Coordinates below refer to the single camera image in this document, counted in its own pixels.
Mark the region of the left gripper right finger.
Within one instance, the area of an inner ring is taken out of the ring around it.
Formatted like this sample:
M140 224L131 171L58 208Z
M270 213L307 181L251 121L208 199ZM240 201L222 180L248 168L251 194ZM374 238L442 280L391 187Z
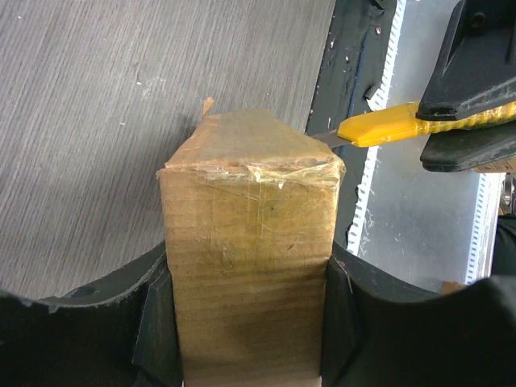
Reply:
M335 245L322 345L325 386L512 386L515 279L440 295Z

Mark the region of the brown cardboard express box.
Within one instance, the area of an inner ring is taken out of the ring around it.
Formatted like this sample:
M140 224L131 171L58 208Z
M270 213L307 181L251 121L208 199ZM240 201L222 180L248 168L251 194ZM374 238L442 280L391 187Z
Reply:
M157 173L184 382L319 386L344 163L269 110L210 108Z

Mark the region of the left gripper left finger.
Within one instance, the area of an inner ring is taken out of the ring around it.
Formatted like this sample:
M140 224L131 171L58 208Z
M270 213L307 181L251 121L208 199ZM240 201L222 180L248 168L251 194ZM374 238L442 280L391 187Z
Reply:
M165 245L61 298L1 293L3 386L180 386Z

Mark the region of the yellow utility knife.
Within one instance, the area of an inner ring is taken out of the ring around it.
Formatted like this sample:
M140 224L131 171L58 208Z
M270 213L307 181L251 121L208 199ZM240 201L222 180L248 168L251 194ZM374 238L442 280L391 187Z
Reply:
M494 127L515 120L514 102L485 110L457 121L426 121L417 119L417 110L417 102L386 108L385 111L393 114L393 116L389 120L382 119L381 128L386 129L387 133L393 136L393 139L384 144L450 130ZM366 148L365 145L360 144L360 141L365 139L365 133L368 131L365 128L365 114L345 119L337 129L314 135L313 138L325 143L329 148L336 148L345 144Z

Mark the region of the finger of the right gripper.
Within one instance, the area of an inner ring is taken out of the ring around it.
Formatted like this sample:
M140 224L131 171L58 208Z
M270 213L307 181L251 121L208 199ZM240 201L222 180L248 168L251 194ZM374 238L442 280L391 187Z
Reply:
M453 173L515 156L515 123L430 135L420 160L425 170Z
M515 2L459 1L416 117L460 120L514 101Z

